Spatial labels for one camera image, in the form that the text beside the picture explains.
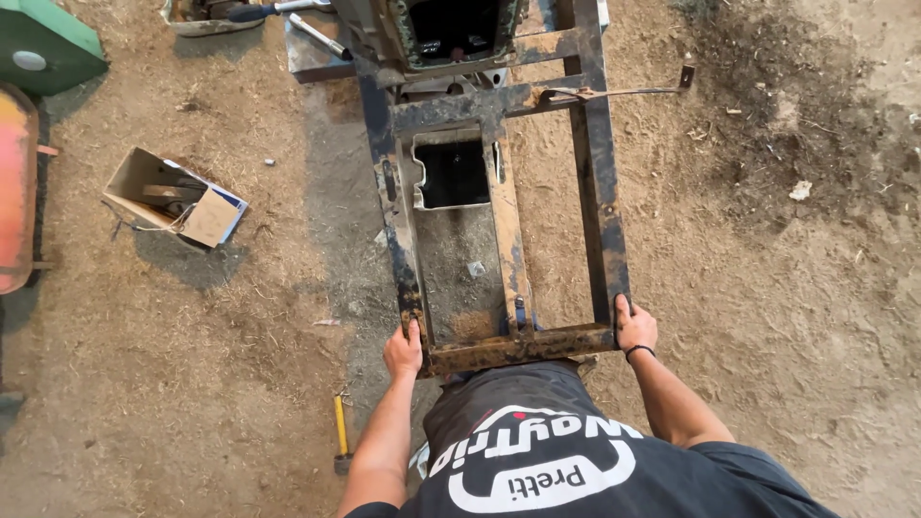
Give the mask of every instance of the cardboard box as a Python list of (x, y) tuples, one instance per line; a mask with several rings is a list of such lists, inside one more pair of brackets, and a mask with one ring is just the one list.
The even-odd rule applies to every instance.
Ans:
[[(201, 185), (201, 195), (190, 199), (193, 204), (178, 218), (163, 207), (164, 196), (145, 194), (145, 189), (152, 192), (150, 186), (184, 187), (189, 183)], [(194, 171), (140, 147), (128, 152), (102, 193), (153, 228), (206, 251), (227, 240), (249, 205)]]

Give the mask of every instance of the green metal cover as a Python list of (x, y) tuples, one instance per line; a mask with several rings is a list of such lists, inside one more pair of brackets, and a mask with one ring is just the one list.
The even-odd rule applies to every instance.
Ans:
[[(13, 54), (36, 53), (47, 66), (20, 68)], [(0, 0), (0, 80), (50, 96), (109, 69), (96, 31), (52, 0)]]

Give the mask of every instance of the hand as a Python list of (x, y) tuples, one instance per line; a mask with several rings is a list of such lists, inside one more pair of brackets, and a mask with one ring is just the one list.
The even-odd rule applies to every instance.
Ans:
[(631, 315), (630, 304), (624, 295), (618, 295), (614, 299), (614, 307), (617, 310), (617, 343), (620, 344), (621, 350), (626, 352), (633, 346), (655, 349), (656, 340), (659, 338), (656, 319), (636, 304), (633, 305)]
[(409, 340), (402, 335), (398, 326), (390, 340), (384, 345), (384, 363), (391, 374), (391, 382), (401, 377), (415, 379), (422, 369), (422, 341), (419, 340), (419, 322), (409, 322)]

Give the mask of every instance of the hammer head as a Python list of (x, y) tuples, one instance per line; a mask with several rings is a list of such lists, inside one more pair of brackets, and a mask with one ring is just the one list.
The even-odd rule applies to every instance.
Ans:
[(335, 470), (336, 475), (345, 477), (348, 475), (348, 468), (352, 465), (352, 454), (346, 453), (345, 455), (336, 455), (335, 460), (332, 463), (332, 469)]

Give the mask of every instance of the dirt floor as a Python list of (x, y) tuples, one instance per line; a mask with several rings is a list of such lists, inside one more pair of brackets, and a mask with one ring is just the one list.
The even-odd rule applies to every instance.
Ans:
[[(739, 441), (842, 515), (917, 516), (921, 6), (712, 5), (689, 19), (666, 0), (609, 1), (612, 88), (698, 66), (689, 94), (611, 101), (635, 299), (659, 318), (663, 361)], [(0, 459), (0, 518), (331, 515), (332, 395), (349, 383), (354, 435), (397, 324), (355, 82), (298, 86), (278, 19), (177, 41), (150, 3), (64, 6), (99, 32), (111, 71), (44, 107), (63, 150), (41, 225), (57, 267), (0, 299), (3, 386), (29, 398)], [(557, 113), (509, 127), (547, 327), (591, 319), (568, 126)], [(99, 191), (135, 145), (250, 202), (232, 243), (202, 256), (112, 235)], [(800, 181), (810, 196), (795, 201)], [(429, 228), (475, 233), (470, 218)], [(420, 233), (433, 303), (464, 310), (441, 313), (440, 336), (486, 332), (495, 303), (465, 265), (495, 260)], [(451, 283), (469, 286), (452, 298)], [(328, 318), (342, 325), (313, 325)], [(646, 427), (620, 355), (589, 390)], [(435, 393), (420, 387), (417, 417)]]

